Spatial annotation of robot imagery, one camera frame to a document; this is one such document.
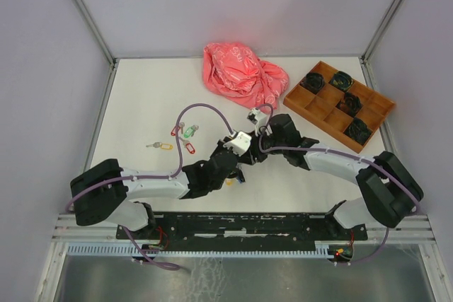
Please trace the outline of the metal keyring with keys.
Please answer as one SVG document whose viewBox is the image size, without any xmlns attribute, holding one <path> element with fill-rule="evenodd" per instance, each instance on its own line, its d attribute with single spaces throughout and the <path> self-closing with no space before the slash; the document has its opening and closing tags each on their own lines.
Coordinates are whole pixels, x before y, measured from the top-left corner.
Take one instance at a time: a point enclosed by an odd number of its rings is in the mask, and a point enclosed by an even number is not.
<svg viewBox="0 0 453 302">
<path fill-rule="evenodd" d="M 246 182 L 245 175 L 240 164 L 238 164 L 229 176 L 225 179 L 224 184 L 231 186 L 235 183 L 243 184 Z"/>
</svg>

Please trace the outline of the wooden compartment tray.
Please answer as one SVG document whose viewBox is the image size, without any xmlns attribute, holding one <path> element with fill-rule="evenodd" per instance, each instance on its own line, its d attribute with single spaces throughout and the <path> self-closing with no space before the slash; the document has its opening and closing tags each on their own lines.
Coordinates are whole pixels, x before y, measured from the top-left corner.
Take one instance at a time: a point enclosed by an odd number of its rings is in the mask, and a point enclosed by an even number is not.
<svg viewBox="0 0 453 302">
<path fill-rule="evenodd" d="M 351 71 L 323 61 L 295 81 L 283 104 L 356 153 L 384 145 L 380 128 L 395 108 Z"/>
</svg>

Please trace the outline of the key with yellow tag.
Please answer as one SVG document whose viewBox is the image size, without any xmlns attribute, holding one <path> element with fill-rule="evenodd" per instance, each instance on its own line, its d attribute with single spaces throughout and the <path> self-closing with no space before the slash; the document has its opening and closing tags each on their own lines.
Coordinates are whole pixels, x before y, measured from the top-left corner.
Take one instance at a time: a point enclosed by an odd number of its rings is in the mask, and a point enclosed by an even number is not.
<svg viewBox="0 0 453 302">
<path fill-rule="evenodd" d="M 173 150 L 173 145 L 172 144 L 162 143 L 160 141 L 154 142 L 152 144 L 147 144 L 145 147 L 146 148 L 153 148 L 153 149 L 162 149 L 162 150 L 165 150 L 165 151 Z"/>
</svg>

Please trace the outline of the key with green tag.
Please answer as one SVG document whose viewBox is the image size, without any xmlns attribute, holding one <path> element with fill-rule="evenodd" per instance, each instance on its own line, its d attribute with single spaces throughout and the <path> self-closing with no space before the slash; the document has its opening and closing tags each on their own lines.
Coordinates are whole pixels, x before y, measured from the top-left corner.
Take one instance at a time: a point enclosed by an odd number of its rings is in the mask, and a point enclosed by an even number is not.
<svg viewBox="0 0 453 302">
<path fill-rule="evenodd" d="M 184 138 L 185 138 L 185 139 L 189 139 L 189 138 L 194 137 L 194 135 L 195 135 L 195 133 L 197 132 L 198 129 L 199 129 L 199 126 L 196 125 L 196 124 L 194 124 L 194 125 L 192 125 L 192 126 L 189 126 L 189 127 L 185 130 L 185 132 L 184 132 L 184 134 L 183 134 Z"/>
</svg>

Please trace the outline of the black roll middle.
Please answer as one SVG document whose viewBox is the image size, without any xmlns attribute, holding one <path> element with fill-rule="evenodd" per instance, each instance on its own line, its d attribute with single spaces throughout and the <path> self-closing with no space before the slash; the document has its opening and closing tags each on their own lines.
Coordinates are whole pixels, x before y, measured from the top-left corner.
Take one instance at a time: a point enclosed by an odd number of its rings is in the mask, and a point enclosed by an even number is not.
<svg viewBox="0 0 453 302">
<path fill-rule="evenodd" d="M 345 114 L 354 117 L 362 109 L 362 103 L 358 96 L 346 92 L 336 107 Z"/>
</svg>

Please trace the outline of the pink crumpled cloth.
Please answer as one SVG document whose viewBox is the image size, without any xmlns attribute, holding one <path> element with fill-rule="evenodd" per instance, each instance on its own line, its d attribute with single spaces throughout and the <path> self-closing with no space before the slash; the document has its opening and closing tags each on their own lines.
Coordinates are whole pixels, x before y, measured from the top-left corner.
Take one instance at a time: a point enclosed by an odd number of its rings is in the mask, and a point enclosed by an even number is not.
<svg viewBox="0 0 453 302">
<path fill-rule="evenodd" d="M 280 66 L 260 59 L 240 42 L 211 42 L 204 47 L 202 80 L 206 88 L 245 108 L 278 106 L 289 76 Z"/>
</svg>

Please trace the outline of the black roll top right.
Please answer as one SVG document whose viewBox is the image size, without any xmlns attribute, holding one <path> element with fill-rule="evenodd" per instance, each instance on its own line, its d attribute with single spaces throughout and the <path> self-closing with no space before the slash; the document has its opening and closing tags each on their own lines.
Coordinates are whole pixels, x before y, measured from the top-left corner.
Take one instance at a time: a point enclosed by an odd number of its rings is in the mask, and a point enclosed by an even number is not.
<svg viewBox="0 0 453 302">
<path fill-rule="evenodd" d="M 329 84 L 338 90 L 346 93 L 348 92 L 352 85 L 354 84 L 354 79 L 344 71 L 337 71 L 334 73 L 333 77 L 329 81 Z"/>
</svg>

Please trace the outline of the key with red tag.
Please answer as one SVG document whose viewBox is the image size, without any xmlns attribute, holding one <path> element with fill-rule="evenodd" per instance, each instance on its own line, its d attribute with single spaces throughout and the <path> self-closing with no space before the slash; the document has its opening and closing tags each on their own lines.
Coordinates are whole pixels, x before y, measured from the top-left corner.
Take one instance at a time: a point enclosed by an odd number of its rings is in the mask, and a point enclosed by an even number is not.
<svg viewBox="0 0 453 302">
<path fill-rule="evenodd" d="M 182 137 L 179 137 L 178 139 L 183 144 L 184 148 L 187 150 L 189 154 L 195 154 L 196 152 L 195 147 L 187 139 L 184 139 Z"/>
<path fill-rule="evenodd" d="M 185 123 L 180 122 L 177 126 L 175 126 L 172 131 L 171 131 L 171 136 L 179 136 L 184 134 L 184 129 L 185 129 Z"/>
</svg>

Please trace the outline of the black roll top left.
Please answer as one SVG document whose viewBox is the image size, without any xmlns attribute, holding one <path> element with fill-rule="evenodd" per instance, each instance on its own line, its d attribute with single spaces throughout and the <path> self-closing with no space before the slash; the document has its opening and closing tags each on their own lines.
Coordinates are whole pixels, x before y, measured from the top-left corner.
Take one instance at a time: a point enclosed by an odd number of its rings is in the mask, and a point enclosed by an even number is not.
<svg viewBox="0 0 453 302">
<path fill-rule="evenodd" d="M 300 86 L 317 94 L 325 85 L 323 76 L 317 72 L 309 72 L 299 83 Z"/>
</svg>

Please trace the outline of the black roll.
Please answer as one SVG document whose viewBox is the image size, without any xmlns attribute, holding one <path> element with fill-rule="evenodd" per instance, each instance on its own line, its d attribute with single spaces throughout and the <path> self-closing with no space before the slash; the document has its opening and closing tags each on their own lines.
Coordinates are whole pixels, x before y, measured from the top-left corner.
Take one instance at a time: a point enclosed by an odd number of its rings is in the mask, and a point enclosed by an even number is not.
<svg viewBox="0 0 453 302">
<path fill-rule="evenodd" d="M 300 86 L 317 94 L 325 85 L 323 76 L 317 72 L 309 72 L 299 83 Z"/>
<path fill-rule="evenodd" d="M 338 90 L 346 93 L 348 92 L 352 85 L 354 84 L 354 79 L 344 71 L 337 71 L 334 73 L 333 77 L 329 81 L 329 84 Z"/>
<path fill-rule="evenodd" d="M 357 143 L 364 145 L 372 135 L 372 131 L 359 118 L 354 118 L 348 125 L 344 134 Z"/>
<path fill-rule="evenodd" d="M 354 117 L 362 109 L 362 103 L 358 96 L 346 92 L 336 107 L 345 114 Z"/>
</svg>

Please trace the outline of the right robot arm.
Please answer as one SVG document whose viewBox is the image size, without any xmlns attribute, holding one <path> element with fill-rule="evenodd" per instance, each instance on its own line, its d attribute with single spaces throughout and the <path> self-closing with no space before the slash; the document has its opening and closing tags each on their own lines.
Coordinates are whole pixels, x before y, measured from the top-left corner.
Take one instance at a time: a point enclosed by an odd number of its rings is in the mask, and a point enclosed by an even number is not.
<svg viewBox="0 0 453 302">
<path fill-rule="evenodd" d="M 303 137 L 288 114 L 267 116 L 253 109 L 247 116 L 255 126 L 248 156 L 263 162 L 281 155 L 297 168 L 328 173 L 359 187 L 361 196 L 336 204 L 325 221 L 331 238 L 341 239 L 350 229 L 376 221 L 387 228 L 417 212 L 424 192 L 399 158 L 388 151 L 366 158 L 330 149 L 317 139 Z"/>
</svg>

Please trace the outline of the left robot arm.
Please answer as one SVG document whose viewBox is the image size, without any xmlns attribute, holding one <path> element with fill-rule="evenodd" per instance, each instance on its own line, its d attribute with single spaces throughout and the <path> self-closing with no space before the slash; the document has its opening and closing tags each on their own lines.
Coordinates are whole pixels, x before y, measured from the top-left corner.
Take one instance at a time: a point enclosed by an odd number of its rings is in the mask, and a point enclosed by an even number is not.
<svg viewBox="0 0 453 302">
<path fill-rule="evenodd" d="M 240 138 L 220 143 L 207 161 L 186 165 L 177 175 L 122 168 L 116 158 L 102 161 L 70 182 L 76 224 L 109 221 L 150 238 L 156 220 L 144 199 L 195 199 L 220 189 L 250 145 Z"/>
</svg>

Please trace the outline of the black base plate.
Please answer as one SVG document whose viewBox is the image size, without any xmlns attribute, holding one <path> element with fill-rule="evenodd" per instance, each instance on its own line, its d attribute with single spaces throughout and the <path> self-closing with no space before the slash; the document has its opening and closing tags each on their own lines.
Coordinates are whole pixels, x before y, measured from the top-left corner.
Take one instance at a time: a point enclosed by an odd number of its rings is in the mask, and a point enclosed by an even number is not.
<svg viewBox="0 0 453 302">
<path fill-rule="evenodd" d="M 270 238 L 297 241 L 367 240 L 364 224 L 344 228 L 328 213 L 209 213 L 169 212 L 155 214 L 149 226 L 131 232 L 135 240 L 168 240 L 170 246 L 193 238 Z"/>
</svg>

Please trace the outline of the aluminium frame rail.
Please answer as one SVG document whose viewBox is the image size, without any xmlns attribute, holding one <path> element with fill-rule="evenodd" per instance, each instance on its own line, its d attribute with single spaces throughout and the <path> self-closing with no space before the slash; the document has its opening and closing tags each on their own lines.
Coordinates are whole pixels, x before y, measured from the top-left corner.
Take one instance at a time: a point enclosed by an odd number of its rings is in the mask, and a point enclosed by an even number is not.
<svg viewBox="0 0 453 302">
<path fill-rule="evenodd" d="M 74 215 L 60 214 L 52 234 L 52 241 L 61 242 L 115 242 L 117 225 L 100 222 L 92 226 L 79 226 Z"/>
</svg>

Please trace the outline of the key with red tag lower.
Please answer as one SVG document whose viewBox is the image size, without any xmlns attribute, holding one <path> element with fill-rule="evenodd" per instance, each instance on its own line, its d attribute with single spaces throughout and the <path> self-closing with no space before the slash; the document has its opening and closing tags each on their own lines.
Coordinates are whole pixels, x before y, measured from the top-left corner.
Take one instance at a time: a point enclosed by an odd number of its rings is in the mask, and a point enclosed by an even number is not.
<svg viewBox="0 0 453 302">
<path fill-rule="evenodd" d="M 179 137 L 178 139 L 183 144 L 184 148 L 187 150 L 189 154 L 195 154 L 196 152 L 195 147 L 187 139 L 184 139 L 182 137 Z"/>
</svg>

